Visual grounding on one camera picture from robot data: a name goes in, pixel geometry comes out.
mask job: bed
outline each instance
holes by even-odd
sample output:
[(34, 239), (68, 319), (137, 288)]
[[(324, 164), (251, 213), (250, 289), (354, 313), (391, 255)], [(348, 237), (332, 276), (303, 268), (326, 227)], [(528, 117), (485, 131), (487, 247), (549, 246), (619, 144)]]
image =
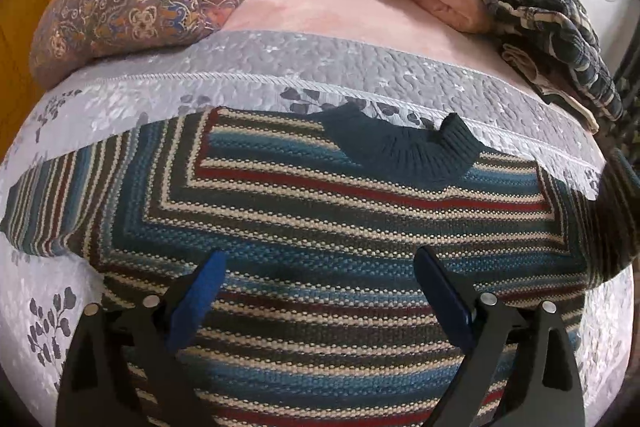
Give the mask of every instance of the bed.
[[(96, 62), (46, 92), (0, 166), (0, 216), (27, 169), (140, 124), (218, 105), (309, 114), (346, 100), (409, 126), (421, 118), (438, 125), (455, 111), (485, 144), (534, 158), (596, 195), (604, 158), (593, 137), (543, 103), (488, 40), (409, 0), (247, 0), (197, 44)], [(64, 353), (83, 307), (100, 301), (101, 279), (72, 253), (31, 257), (4, 235), (0, 271), (0, 364), (38, 422), (52, 427), (63, 357), (27, 335), (51, 309)], [(633, 311), (630, 269), (588, 292), (577, 351), (588, 426), (622, 384)], [(37, 337), (44, 345), (50, 335)]]

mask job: metal screw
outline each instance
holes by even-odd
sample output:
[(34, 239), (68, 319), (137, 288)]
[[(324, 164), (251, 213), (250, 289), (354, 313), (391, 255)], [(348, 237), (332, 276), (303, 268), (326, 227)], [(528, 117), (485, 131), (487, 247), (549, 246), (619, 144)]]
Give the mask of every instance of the metal screw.
[(556, 308), (556, 305), (553, 304), (553, 302), (551, 301), (544, 301), (542, 303), (542, 309), (547, 312), (547, 313), (556, 313), (556, 310), (558, 308)]
[(159, 303), (160, 298), (157, 295), (147, 295), (142, 301), (145, 308), (155, 308)]
[(100, 306), (92, 302), (91, 304), (87, 304), (87, 306), (84, 307), (84, 314), (91, 317), (92, 315), (97, 314), (99, 310), (100, 310)]
[(489, 292), (485, 292), (480, 295), (480, 301), (487, 306), (495, 306), (498, 303), (498, 298)]

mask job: red stripe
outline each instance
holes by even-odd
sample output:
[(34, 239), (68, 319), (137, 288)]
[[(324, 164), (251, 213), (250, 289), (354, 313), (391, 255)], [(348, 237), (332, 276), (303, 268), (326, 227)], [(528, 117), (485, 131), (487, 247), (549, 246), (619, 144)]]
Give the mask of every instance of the red stripe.
[[(145, 280), (147, 282), (169, 285), (172, 281), (170, 277), (162, 276), (156, 273), (146, 272), (131, 266), (121, 266), (118, 264), (106, 264), (103, 271), (113, 271), (126, 277)], [(557, 286), (546, 289), (533, 289), (530, 291), (511, 291), (509, 293), (501, 293), (500, 300), (505, 303), (520, 301), (524, 299), (542, 299), (553, 298), (556, 295), (565, 295), (575, 291), (583, 291), (584, 284), (572, 286)], [(338, 304), (325, 303), (307, 303), (302, 301), (286, 301), (268, 296), (255, 296), (245, 293), (220, 290), (218, 299), (229, 303), (241, 303), (249, 306), (260, 307), (265, 309), (273, 309), (278, 311), (295, 311), (298, 313), (311, 313), (316, 315), (340, 315), (350, 317), (406, 317), (415, 315), (431, 315), (433, 311), (428, 305), (420, 306), (403, 306), (403, 307), (378, 307), (378, 306), (347, 306)]]
[(503, 212), (545, 212), (549, 206), (544, 201), (539, 203), (509, 203), (505, 201), (480, 201), (471, 198), (447, 198), (439, 201), (427, 201), (407, 196), (399, 196), (393, 192), (373, 190), (370, 188), (351, 187), (334, 182), (324, 182), (298, 176), (295, 174), (279, 174), (277, 172), (258, 172), (245, 169), (215, 169), (203, 167), (198, 162), (195, 168), (196, 176), (206, 179), (243, 180), (260, 182), (285, 187), (311, 188), (324, 192), (334, 192), (343, 196), (366, 198), (367, 200), (383, 201), (385, 203), (402, 204), (415, 208), (447, 210), (449, 208), (469, 208), (482, 210), (501, 210)]
[[(500, 399), (503, 392), (503, 389), (499, 389), (498, 391), (489, 393), (484, 398), (482, 405), (484, 406)], [(216, 416), (247, 423), (256, 423), (258, 425), (270, 425), (272, 427), (394, 427), (398, 425), (410, 425), (413, 423), (424, 422), (431, 415), (432, 411), (433, 409), (428, 409), (402, 415), (337, 420), (334, 418), (300, 419), (272, 416), (260, 412), (238, 410), (232, 407), (221, 407), (220, 409), (216, 409)]]
[(202, 160), (207, 157), (207, 150), (209, 150), (209, 143), (207, 142), (207, 136), (211, 129), (218, 125), (218, 111), (220, 108), (212, 109), (207, 117), (207, 122), (204, 124), (204, 129), (202, 131), (202, 135), (198, 138), (200, 139), (200, 148), (198, 149), (198, 156), (196, 158), (196, 165), (200, 165)]

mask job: folded plaid cloth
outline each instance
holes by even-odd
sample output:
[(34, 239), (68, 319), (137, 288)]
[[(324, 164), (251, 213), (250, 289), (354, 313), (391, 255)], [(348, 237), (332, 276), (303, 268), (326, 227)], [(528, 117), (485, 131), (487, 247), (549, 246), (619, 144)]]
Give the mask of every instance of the folded plaid cloth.
[(600, 126), (593, 113), (569, 93), (558, 89), (548, 78), (540, 74), (536, 62), (527, 52), (513, 44), (502, 44), (502, 59), (514, 68), (529, 83), (532, 89), (546, 103), (555, 103), (576, 118), (591, 134), (596, 134)]
[(622, 115), (622, 102), (600, 57), (600, 43), (580, 0), (483, 0), (500, 34), (523, 36), (569, 66), (583, 102), (609, 120)]

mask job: sweater sleeve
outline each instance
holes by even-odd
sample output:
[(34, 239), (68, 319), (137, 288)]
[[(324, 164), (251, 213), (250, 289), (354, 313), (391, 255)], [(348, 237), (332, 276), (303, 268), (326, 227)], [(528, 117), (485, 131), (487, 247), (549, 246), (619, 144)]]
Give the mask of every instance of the sweater sleeve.
[(640, 253), (640, 178), (615, 149), (600, 178), (595, 201), (587, 201), (585, 235), (590, 282), (615, 277)]

